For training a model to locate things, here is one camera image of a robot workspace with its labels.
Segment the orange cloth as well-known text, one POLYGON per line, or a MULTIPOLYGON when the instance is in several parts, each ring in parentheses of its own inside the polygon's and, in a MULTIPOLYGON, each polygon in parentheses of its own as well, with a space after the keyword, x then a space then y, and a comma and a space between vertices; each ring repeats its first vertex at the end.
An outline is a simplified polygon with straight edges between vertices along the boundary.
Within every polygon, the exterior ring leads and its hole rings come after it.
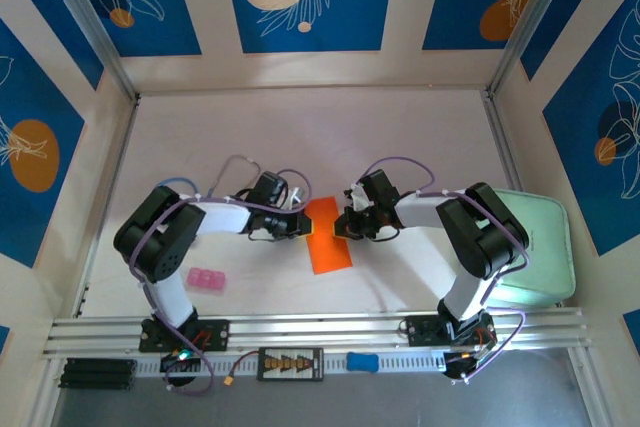
POLYGON ((347 242, 334 235, 334 222, 339 217, 336 199, 312 200, 305 210, 312 221, 312 232, 306 237, 311 268, 315 275, 353 266, 347 242))

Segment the pink pill box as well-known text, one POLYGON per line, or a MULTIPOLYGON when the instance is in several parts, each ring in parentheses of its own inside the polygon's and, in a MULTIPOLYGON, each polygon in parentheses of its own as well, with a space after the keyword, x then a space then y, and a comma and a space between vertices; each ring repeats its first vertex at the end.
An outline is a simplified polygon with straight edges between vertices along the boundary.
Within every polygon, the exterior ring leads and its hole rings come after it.
POLYGON ((192 267, 186 282, 190 287, 221 292, 226 286, 226 276, 220 271, 192 267))

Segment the blue stethoscope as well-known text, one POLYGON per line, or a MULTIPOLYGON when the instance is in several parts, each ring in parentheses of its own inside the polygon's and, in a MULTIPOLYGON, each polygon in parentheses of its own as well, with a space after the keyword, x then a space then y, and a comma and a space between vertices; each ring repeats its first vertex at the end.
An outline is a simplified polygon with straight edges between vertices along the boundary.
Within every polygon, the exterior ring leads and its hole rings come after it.
POLYGON ((253 158, 242 155, 242 154, 232 154, 230 155, 223 163, 222 167, 219 169, 216 174, 214 180, 206 190, 205 194, 202 194, 198 185, 191 179, 187 177, 169 177, 166 178, 156 184, 157 187, 170 187, 172 184, 184 184, 191 189, 190 195, 180 194, 179 197, 181 200, 190 201, 191 203, 222 203, 222 204, 232 204, 235 203, 235 200, 232 200, 230 196, 224 197, 215 197, 214 193, 216 192, 217 187, 225 176, 226 172, 231 167, 233 162, 241 161, 248 164, 254 171, 253 177, 250 181, 245 185, 246 188, 252 186, 252 184, 258 180, 260 174, 262 173, 262 166, 255 161, 253 158))

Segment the blue bone-shaped clip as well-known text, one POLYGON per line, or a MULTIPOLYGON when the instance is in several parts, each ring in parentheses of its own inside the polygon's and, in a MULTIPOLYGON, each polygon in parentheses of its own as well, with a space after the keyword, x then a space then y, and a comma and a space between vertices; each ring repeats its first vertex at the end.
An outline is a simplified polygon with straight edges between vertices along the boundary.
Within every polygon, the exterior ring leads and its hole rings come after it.
POLYGON ((377 373, 380 359, 377 354, 348 352, 346 354, 346 370, 349 372, 377 373))

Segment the black power distribution board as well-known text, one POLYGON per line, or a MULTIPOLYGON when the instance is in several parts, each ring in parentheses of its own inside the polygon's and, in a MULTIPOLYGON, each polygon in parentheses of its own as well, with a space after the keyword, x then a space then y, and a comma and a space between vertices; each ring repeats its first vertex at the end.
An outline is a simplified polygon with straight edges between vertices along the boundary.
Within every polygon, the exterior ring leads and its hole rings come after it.
POLYGON ((316 347, 261 347, 257 379, 319 382, 324 379, 324 351, 316 347))

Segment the mint green tray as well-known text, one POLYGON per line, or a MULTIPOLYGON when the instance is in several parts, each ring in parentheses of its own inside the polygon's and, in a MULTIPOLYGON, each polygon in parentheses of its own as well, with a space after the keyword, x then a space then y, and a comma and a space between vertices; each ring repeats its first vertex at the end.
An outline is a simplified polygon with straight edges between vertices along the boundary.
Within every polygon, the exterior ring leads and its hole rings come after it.
POLYGON ((505 276, 490 307, 549 308, 574 295, 576 277, 564 206, 549 197, 498 189, 497 195, 526 229, 529 265, 505 276))

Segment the black rectangular block stack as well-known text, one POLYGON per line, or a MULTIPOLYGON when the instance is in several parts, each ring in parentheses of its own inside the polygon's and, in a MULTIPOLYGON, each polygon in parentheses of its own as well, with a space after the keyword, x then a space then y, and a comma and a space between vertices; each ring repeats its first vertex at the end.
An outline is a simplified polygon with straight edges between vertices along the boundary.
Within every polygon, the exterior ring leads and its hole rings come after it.
POLYGON ((134 360, 68 358, 58 386, 61 389, 129 390, 136 369, 134 360))

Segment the aluminium mounting rail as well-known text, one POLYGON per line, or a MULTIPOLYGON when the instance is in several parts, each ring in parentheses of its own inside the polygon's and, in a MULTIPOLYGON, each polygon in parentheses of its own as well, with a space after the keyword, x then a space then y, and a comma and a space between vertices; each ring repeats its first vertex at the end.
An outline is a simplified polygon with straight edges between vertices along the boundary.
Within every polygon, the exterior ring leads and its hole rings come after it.
MULTIPOLYGON (((315 314, 231 316, 226 353, 258 347, 322 347, 347 350, 393 351, 408 347, 400 333, 407 312, 379 314, 315 314)), ((138 353, 141 317, 81 317, 56 319, 46 338, 43 356, 131 357, 138 353)), ((587 347, 593 337, 579 308, 530 311, 520 332, 507 346, 531 350, 587 347)))

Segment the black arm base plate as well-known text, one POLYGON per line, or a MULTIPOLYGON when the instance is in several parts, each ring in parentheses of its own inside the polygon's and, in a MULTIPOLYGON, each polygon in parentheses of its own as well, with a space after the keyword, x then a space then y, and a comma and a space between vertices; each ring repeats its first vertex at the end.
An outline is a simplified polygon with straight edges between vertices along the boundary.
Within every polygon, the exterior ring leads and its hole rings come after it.
MULTIPOLYGON (((155 317, 141 323, 139 351, 143 353, 168 353, 187 345, 155 317)), ((190 319, 178 331, 203 352, 227 350, 230 322, 223 320, 190 319)))
POLYGON ((462 322, 437 315, 408 316, 405 324, 411 347, 494 347, 497 343, 493 318, 487 311, 462 322))

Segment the aluminium frame post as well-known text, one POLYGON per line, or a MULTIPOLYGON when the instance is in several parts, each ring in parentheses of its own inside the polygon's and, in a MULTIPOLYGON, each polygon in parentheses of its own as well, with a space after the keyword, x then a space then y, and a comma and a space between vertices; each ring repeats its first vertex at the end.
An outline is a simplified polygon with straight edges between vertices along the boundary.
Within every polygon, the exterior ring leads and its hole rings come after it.
POLYGON ((121 57, 90 0, 62 1, 115 83, 130 100, 136 102, 138 91, 127 75, 121 57))
POLYGON ((486 87, 488 98, 494 101, 511 70, 528 46, 553 0, 529 0, 506 43, 496 70, 486 87))

